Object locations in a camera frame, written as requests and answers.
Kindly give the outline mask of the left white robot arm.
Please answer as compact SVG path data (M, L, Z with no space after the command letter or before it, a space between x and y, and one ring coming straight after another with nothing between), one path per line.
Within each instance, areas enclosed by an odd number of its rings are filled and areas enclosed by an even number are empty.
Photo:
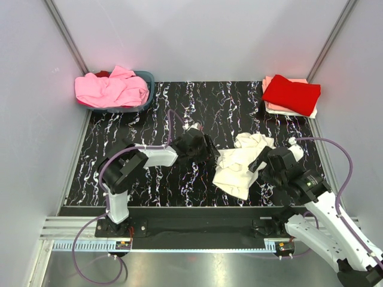
M97 163L99 183L107 200L105 220L110 232L121 237L129 231L128 189L145 168L201 163L219 156L212 139L198 123L175 139L169 135L161 146L138 145L126 139L117 143Z

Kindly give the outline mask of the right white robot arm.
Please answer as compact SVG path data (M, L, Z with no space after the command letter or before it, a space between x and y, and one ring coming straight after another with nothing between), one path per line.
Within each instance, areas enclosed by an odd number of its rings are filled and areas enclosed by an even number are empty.
M287 206L269 219L254 221L254 236L302 241L334 269L342 286L382 286L382 250L341 208L326 180L299 163L302 157L303 149L296 143L288 148L266 146L248 170L260 170L262 180L297 200L327 231L311 226L302 214Z

